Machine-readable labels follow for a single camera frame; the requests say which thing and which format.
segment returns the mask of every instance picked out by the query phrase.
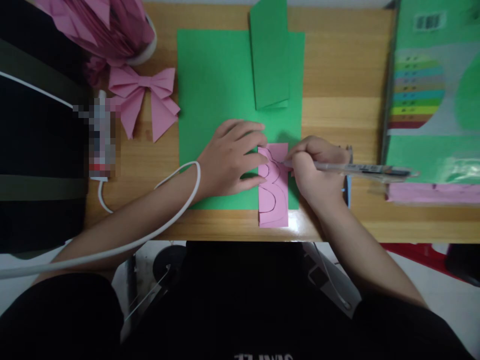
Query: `barcode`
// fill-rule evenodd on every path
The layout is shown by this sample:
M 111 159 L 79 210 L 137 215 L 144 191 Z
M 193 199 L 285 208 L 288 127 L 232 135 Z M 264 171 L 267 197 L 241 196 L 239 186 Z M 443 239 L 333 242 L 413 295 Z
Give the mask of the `barcode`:
M 447 22 L 446 12 L 431 14 L 417 14 L 414 19 L 415 31 L 433 31 L 445 27 Z

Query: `pink paper bow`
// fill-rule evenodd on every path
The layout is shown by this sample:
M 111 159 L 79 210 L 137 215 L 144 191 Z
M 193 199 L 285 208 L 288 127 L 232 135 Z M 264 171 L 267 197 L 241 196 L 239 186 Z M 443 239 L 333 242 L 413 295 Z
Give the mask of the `pink paper bow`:
M 156 142 L 178 119 L 180 108 L 169 97 L 174 90 L 175 68 L 166 68 L 155 76 L 140 76 L 130 66 L 112 67 L 108 88 L 118 96 L 120 119 L 129 139 L 133 138 L 135 122 L 142 106 L 145 88 L 151 90 L 151 127 Z

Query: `white cord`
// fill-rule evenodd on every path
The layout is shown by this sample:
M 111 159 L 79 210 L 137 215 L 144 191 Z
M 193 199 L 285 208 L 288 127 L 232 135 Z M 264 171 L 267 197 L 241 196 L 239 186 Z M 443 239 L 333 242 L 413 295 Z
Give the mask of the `white cord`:
M 332 278 L 330 277 L 329 270 L 327 269 L 327 265 L 325 264 L 324 257 L 322 256 L 322 254 L 320 254 L 320 250 L 319 250 L 319 248 L 317 247 L 317 244 L 316 244 L 315 242 L 313 243 L 313 246 L 315 247 L 316 253 L 318 254 L 318 256 L 319 256 L 320 259 L 321 259 L 321 262 L 323 263 L 323 267 L 325 268 L 326 276 L 328 277 L 328 280 L 330 280 L 330 284 L 331 284 L 331 286 L 333 287 L 333 290 L 335 290 L 337 297 L 340 299 L 341 303 L 343 304 L 343 307 L 344 307 L 345 309 L 347 309 L 347 310 L 352 309 L 352 305 L 350 305 L 350 303 L 349 303 L 348 301 L 345 301 L 345 300 L 344 300 L 344 298 L 342 297 L 342 295 L 340 295 L 340 293 L 338 292 L 337 288 L 335 287 L 335 284 L 334 284 L 334 282 L 332 281 Z
M 183 205 L 183 207 L 175 214 L 174 217 L 172 217 L 169 221 L 167 221 L 163 226 L 152 232 L 151 234 L 148 234 L 147 236 L 142 237 L 141 239 L 138 239 L 137 241 L 131 242 L 127 245 L 123 245 L 114 249 L 110 249 L 107 251 L 103 252 L 98 252 L 96 254 L 92 255 L 87 255 L 87 256 L 82 256 L 82 257 L 77 257 L 74 259 L 70 260 L 65 260 L 65 261 L 59 261 L 59 262 L 53 262 L 49 264 L 43 264 L 43 265 L 35 265 L 35 266 L 26 266 L 26 267 L 18 267 L 18 268 L 12 268 L 12 269 L 5 269 L 5 270 L 0 270 L 0 280 L 2 279 L 10 279 L 10 278 L 20 278 L 24 276 L 29 276 L 29 275 L 35 275 L 35 274 L 40 274 L 40 273 L 45 273 L 45 272 L 51 272 L 51 271 L 57 271 L 57 270 L 62 270 L 62 269 L 68 269 L 68 268 L 73 268 L 79 265 L 91 263 L 94 261 L 98 261 L 101 259 L 109 258 L 121 253 L 124 253 L 128 250 L 134 249 L 140 245 L 145 244 L 148 240 L 151 240 L 161 234 L 163 231 L 168 229 L 170 225 L 172 225 L 174 222 L 178 220 L 180 216 L 185 212 L 185 210 L 188 209 L 190 204 L 192 203 L 195 195 L 197 194 L 197 191 L 199 189 L 200 185 L 200 164 L 197 161 L 191 161 L 187 162 L 186 164 L 180 166 L 177 170 L 175 170 L 174 173 L 172 173 L 169 177 L 167 177 L 165 180 L 161 181 L 157 186 L 155 186 L 155 189 L 158 188 L 160 185 L 165 183 L 167 180 L 169 180 L 172 176 L 174 176 L 176 173 L 178 173 L 181 169 L 183 169 L 186 166 L 189 165 L 196 165 L 196 183 L 195 187 L 193 188 L 193 191 L 186 201 L 186 203 Z
M 72 104 L 69 104 L 68 102 L 62 100 L 61 98 L 59 97 L 56 97 L 55 95 L 52 95 L 51 93 L 49 92 L 46 92 L 45 90 L 42 90 L 41 88 L 39 87 L 36 87 L 35 85 L 32 85 L 26 81 L 23 81 L 23 80 L 20 80 L 19 78 L 15 77 L 15 76 L 12 76 L 12 75 L 9 75 L 5 72 L 2 72 L 0 71 L 0 75 L 7 78 L 7 79 L 10 79 L 10 80 L 13 80 L 19 84 L 22 84 L 22 85 L 25 85 L 26 87 L 30 88 L 30 89 L 33 89 L 35 91 L 38 91 L 39 93 L 43 94 L 43 95 L 46 95 L 48 96 L 49 98 L 52 98 L 53 100 L 57 100 L 59 103 L 62 103 L 63 105 L 66 105 L 68 106 L 70 109 L 73 109 L 73 105 Z
M 167 276 L 167 274 L 169 273 L 169 271 L 170 271 L 170 264 L 168 264 L 168 265 L 166 266 L 166 273 L 165 273 L 165 275 L 163 275 L 163 276 L 161 277 L 161 279 L 158 280 L 158 282 L 155 284 L 154 287 L 151 288 L 151 290 L 148 292 L 148 294 L 145 295 L 145 297 L 140 301 L 140 303 L 139 303 L 137 306 L 135 306 L 135 308 L 131 311 L 131 313 L 128 314 L 128 316 L 125 318 L 125 320 L 123 320 L 124 323 L 126 323 L 127 320 L 132 316 L 132 314 L 133 314 L 135 311 L 137 311 L 137 309 L 140 307 L 140 305 L 142 305 L 142 303 L 145 301 L 145 299 L 149 297 L 149 295 L 152 293 L 152 291 L 157 288 L 157 286 L 158 286 L 158 285 L 160 284 L 160 282 L 164 279 L 164 277 Z
M 107 205 L 105 205 L 104 198 L 102 196 L 102 189 L 104 188 L 104 183 L 105 181 L 100 180 L 100 183 L 98 184 L 98 201 L 100 201 L 100 205 L 102 208 L 104 208 L 108 213 L 113 214 L 114 212 L 110 210 Z

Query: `paper cutting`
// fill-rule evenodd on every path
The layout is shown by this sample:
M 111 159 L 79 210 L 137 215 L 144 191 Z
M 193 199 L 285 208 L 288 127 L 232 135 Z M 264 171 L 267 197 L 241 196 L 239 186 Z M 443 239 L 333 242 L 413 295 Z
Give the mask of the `paper cutting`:
M 271 143 L 258 152 L 269 162 L 258 167 L 258 174 L 267 182 L 258 187 L 258 214 L 261 228 L 289 226 L 288 169 L 280 162 L 289 151 L 288 143 Z

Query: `pen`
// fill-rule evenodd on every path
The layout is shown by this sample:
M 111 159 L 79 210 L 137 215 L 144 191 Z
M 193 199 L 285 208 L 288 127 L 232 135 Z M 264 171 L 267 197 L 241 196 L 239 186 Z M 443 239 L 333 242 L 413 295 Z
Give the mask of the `pen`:
M 344 175 L 357 176 L 380 181 L 381 183 L 403 183 L 408 178 L 417 177 L 420 173 L 409 167 L 388 165 L 333 164 L 313 162 L 318 170 Z M 293 168 L 291 161 L 283 161 L 287 168 Z

